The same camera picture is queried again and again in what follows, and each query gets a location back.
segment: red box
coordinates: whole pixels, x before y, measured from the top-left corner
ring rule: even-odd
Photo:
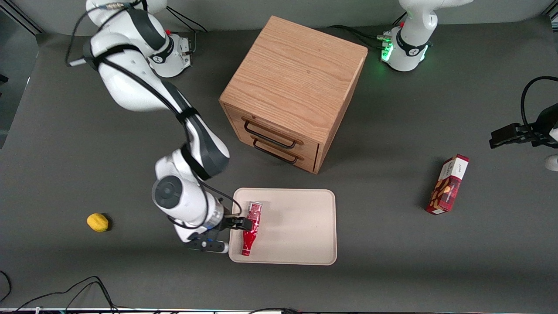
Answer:
[[[469,158],[463,155],[457,155],[444,162],[436,187],[430,196],[430,203],[426,207],[427,212],[439,215],[451,211],[468,164]]]

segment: gray table surface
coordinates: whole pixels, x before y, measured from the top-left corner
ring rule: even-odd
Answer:
[[[169,112],[120,108],[93,70],[64,66],[67,36],[43,35],[0,152],[0,269],[14,285],[3,306],[99,275],[115,303],[132,307],[558,311],[558,174],[543,167],[555,152],[488,145],[491,131],[520,122],[525,84],[558,74],[547,18],[440,26],[410,73],[371,51],[319,175],[240,143],[217,101],[257,35],[200,34],[194,66],[170,81],[229,147],[211,185],[335,193],[337,262],[236,264],[184,249],[150,196],[154,162],[184,140],[179,124]],[[530,119],[555,90],[533,86]],[[457,153],[471,162],[454,210],[431,216],[423,208],[441,163]],[[89,229],[93,212],[109,213],[114,230]],[[94,290],[75,305],[106,306]]]

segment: wooden drawer cabinet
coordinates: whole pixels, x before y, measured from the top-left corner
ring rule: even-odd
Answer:
[[[272,16],[219,102],[240,141],[318,173],[367,52]]]

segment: drawer handle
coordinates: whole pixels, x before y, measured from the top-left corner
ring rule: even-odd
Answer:
[[[271,156],[273,156],[273,157],[275,157],[275,158],[277,158],[277,159],[279,159],[279,160],[282,160],[282,161],[284,161],[285,163],[288,163],[288,164],[291,164],[291,165],[292,165],[292,164],[294,164],[294,163],[299,159],[298,156],[294,156],[294,157],[295,157],[294,160],[285,159],[285,158],[283,158],[283,157],[281,157],[281,156],[278,156],[278,155],[276,155],[276,154],[274,154],[274,153],[272,153],[272,152],[270,152],[270,151],[268,151],[268,150],[265,150],[265,149],[259,147],[258,145],[256,145],[257,142],[258,142],[258,139],[254,139],[254,144],[252,144],[252,145],[254,146],[255,149],[260,150],[260,151],[262,151],[262,152],[264,152],[264,153],[266,153],[266,154],[268,154],[268,155],[271,155]]]
[[[250,133],[250,134],[252,134],[252,135],[256,135],[257,137],[260,137],[260,138],[262,138],[262,139],[264,139],[264,140],[266,140],[266,141],[268,141],[268,142],[271,142],[271,143],[273,143],[273,144],[275,144],[275,145],[277,145],[277,146],[279,146],[279,147],[281,147],[281,148],[284,148],[284,149],[292,149],[292,148],[295,147],[295,145],[296,145],[296,141],[292,141],[292,144],[291,144],[290,146],[287,146],[287,145],[282,144],[282,143],[280,143],[280,142],[278,142],[278,141],[276,141],[276,140],[274,140],[274,139],[271,139],[271,138],[269,138],[269,137],[267,137],[267,136],[265,136],[265,135],[263,135],[263,134],[260,134],[260,133],[258,133],[258,132],[256,132],[256,131],[252,131],[252,130],[250,130],[250,129],[248,128],[248,125],[249,125],[249,124],[250,124],[250,121],[248,121],[248,120],[246,120],[246,122],[244,123],[244,129],[246,130],[246,132],[248,132],[248,133]]]

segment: yellow lemon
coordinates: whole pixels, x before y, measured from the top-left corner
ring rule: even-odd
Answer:
[[[103,232],[108,229],[108,219],[100,213],[94,213],[87,217],[87,224],[96,232]]]

